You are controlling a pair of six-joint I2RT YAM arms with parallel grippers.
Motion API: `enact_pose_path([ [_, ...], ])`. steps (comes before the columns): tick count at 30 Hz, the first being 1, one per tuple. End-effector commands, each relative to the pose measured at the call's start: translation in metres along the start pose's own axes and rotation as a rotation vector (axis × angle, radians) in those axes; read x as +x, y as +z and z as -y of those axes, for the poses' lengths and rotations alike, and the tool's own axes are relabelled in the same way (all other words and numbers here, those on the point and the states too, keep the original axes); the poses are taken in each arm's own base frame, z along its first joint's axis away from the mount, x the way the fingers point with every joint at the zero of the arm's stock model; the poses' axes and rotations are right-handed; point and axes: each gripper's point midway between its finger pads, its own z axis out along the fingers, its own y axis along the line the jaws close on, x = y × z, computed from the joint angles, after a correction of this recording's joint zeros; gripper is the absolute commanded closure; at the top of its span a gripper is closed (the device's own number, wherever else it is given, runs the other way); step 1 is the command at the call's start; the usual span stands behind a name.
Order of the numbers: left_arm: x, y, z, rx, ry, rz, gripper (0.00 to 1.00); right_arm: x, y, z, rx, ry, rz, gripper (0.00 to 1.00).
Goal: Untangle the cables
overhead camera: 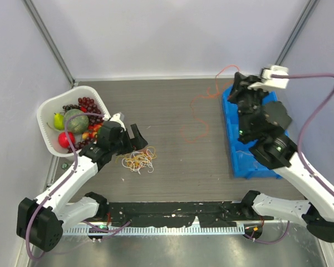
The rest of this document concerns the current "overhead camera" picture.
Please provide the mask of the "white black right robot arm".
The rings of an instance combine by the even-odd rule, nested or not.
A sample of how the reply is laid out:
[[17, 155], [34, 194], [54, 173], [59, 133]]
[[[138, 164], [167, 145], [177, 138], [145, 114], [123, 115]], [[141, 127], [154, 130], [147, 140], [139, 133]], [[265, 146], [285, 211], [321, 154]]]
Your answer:
[[280, 101], [263, 103], [263, 99], [287, 80], [265, 69], [261, 76], [234, 75], [228, 102], [237, 105], [238, 140], [247, 144], [256, 161], [281, 175], [294, 186], [305, 200], [286, 200], [250, 190], [242, 199], [241, 215], [248, 220], [256, 216], [275, 217], [304, 226], [318, 239], [334, 243], [334, 186], [316, 172], [285, 131], [292, 119]]

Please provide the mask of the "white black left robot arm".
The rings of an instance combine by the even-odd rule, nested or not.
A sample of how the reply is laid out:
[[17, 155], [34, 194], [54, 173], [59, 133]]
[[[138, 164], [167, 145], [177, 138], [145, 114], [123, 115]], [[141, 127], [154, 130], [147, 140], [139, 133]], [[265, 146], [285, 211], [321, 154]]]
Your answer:
[[72, 205], [68, 202], [114, 155], [142, 150], [148, 145], [136, 124], [131, 129], [133, 138], [122, 121], [104, 122], [97, 141], [86, 145], [51, 187], [35, 199], [26, 197], [19, 203], [16, 232], [25, 240], [27, 249], [34, 245], [49, 252], [59, 243], [64, 231], [89, 218], [100, 222], [107, 217], [108, 201], [97, 193], [89, 192]]

